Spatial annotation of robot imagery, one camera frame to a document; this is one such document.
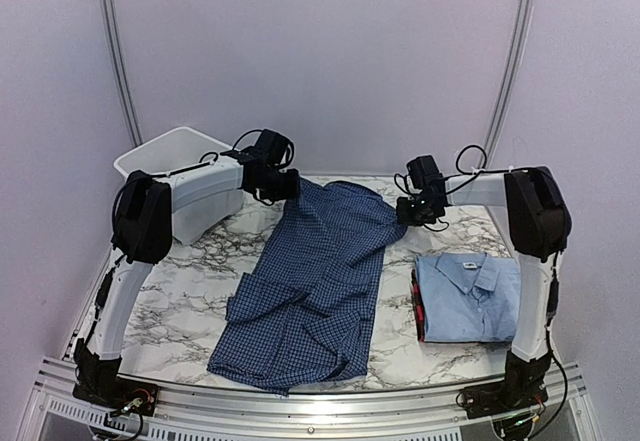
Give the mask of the dark blue checked shirt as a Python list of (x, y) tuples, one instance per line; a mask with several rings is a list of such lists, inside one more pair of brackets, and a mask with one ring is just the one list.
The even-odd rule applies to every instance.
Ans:
[(301, 180), (227, 302), (208, 372), (281, 395), (365, 375), (385, 250), (405, 233), (375, 191)]

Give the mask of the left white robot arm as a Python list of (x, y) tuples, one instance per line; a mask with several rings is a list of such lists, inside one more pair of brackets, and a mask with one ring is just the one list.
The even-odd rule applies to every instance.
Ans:
[(125, 180), (111, 210), (109, 268), (93, 324), (74, 352), (78, 385), (102, 404), (119, 405), (129, 391), (118, 375), (126, 326), (140, 288), (172, 244), (193, 244), (240, 211), (246, 196), (264, 205), (297, 197), (294, 143), (266, 128), (253, 133), (256, 141), (242, 147), (178, 127), (115, 160)]

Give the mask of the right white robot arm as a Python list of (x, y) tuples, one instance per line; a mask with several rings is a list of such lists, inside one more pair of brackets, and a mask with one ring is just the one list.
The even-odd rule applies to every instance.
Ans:
[(445, 176), (434, 158), (407, 164), (403, 196), (396, 202), (404, 226), (431, 228), (449, 207), (503, 207), (521, 273), (519, 317), (501, 381), (462, 390), (469, 417), (505, 412), (545, 401), (544, 377), (557, 358), (551, 325), (558, 306), (558, 264), (572, 221), (561, 191), (545, 166), (476, 168)]

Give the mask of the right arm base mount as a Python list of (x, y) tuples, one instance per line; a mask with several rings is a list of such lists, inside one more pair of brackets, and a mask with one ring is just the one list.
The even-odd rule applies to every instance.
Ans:
[(508, 351), (501, 381), (463, 388), (456, 404), (469, 419), (507, 413), (536, 406), (548, 400), (545, 375), (552, 361), (548, 352), (539, 359), (524, 361)]

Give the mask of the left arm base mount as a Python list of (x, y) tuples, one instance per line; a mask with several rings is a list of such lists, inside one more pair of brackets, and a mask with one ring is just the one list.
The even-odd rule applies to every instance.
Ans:
[(126, 404), (139, 399), (142, 401), (139, 412), (143, 416), (152, 416), (156, 409), (158, 386), (121, 377), (121, 357), (101, 359), (83, 342), (83, 339), (79, 340), (73, 355), (76, 364), (73, 397), (113, 410), (121, 410)]

